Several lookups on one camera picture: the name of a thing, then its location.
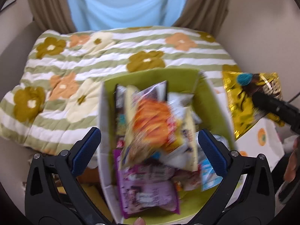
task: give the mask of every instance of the candy wrapper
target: candy wrapper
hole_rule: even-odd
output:
[[[115,149],[119,200],[124,218],[129,218],[137,212],[155,206],[180,214],[177,192],[171,181],[142,183],[124,178],[128,172],[119,169],[120,155],[121,150]]]
[[[180,107],[176,107],[171,110],[172,112],[177,112],[174,113],[177,118],[180,117],[177,115],[178,112],[180,112],[180,109]],[[186,143],[171,153],[168,153],[163,149],[158,150],[154,153],[152,158],[159,160],[165,165],[193,172],[198,170],[197,144],[193,137],[196,131],[191,115],[191,107],[184,107],[183,109],[185,115],[181,129]]]
[[[217,141],[221,141],[229,148],[228,141],[220,135],[213,135]],[[178,191],[190,191],[201,187],[201,191],[208,190],[221,183],[222,177],[216,175],[212,165],[204,154],[198,142],[198,132],[195,134],[198,147],[198,170],[195,172],[187,172],[177,170],[172,180],[175,182]]]
[[[194,128],[192,119],[192,123],[184,121],[189,108],[170,107],[166,96],[166,81],[143,91],[134,86],[127,87],[125,113],[129,125],[122,152],[123,168],[139,164],[160,150],[161,155],[166,158],[165,161],[189,151],[193,163],[187,168],[191,171],[197,170],[197,149],[195,145],[191,146],[184,134],[186,128]]]
[[[175,168],[162,164],[138,164],[122,170],[123,179],[135,183],[157,183],[173,177]]]
[[[173,109],[178,109],[181,107],[187,107],[191,104],[194,94],[184,94],[184,93],[177,93],[177,92],[169,92],[168,93],[168,104]],[[195,124],[202,123],[201,118],[191,110],[192,118]]]
[[[223,83],[227,92],[236,139],[266,115],[266,112],[253,106],[253,93],[261,91],[276,99],[282,99],[277,73],[251,74],[224,71]],[[267,114],[267,117],[281,126],[284,125],[280,118],[272,113]]]
[[[115,121],[116,121],[116,142],[117,148],[124,147],[124,137],[126,133],[126,119],[125,119],[125,99],[126,87],[116,85],[115,89]]]

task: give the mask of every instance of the light blue curtain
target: light blue curtain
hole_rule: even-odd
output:
[[[186,0],[68,0],[78,31],[164,25],[181,15]]]

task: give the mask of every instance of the blue gripper pad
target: blue gripper pad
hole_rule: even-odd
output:
[[[82,146],[72,159],[72,171],[74,177],[82,175],[101,142],[101,132],[98,128],[91,128],[86,136],[80,140]]]
[[[212,165],[215,173],[218,176],[224,178],[227,174],[227,168],[229,165],[226,158],[221,153],[222,150],[219,150],[220,144],[222,144],[222,145],[224,145],[224,144],[223,143],[219,144],[218,141],[214,138],[214,136],[208,130],[199,131],[198,142],[199,142],[202,150],[204,151],[204,154],[208,158],[210,164]]]

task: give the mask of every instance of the bed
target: bed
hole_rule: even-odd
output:
[[[101,81],[155,67],[204,70],[217,94],[224,93],[224,67],[238,70],[205,32],[161,26],[68,35],[45,31],[19,85],[0,103],[1,136],[57,155],[97,127]]]

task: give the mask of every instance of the human hand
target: human hand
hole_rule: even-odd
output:
[[[133,223],[133,225],[146,225],[146,222],[144,219],[142,219],[141,217],[139,217],[138,219],[135,220],[135,222]]]
[[[299,144],[299,138],[296,138],[293,145],[293,153],[289,157],[289,163],[286,167],[285,174],[283,176],[283,179],[287,182],[291,182],[296,177],[296,166],[297,166],[297,155],[296,155],[296,149]]]

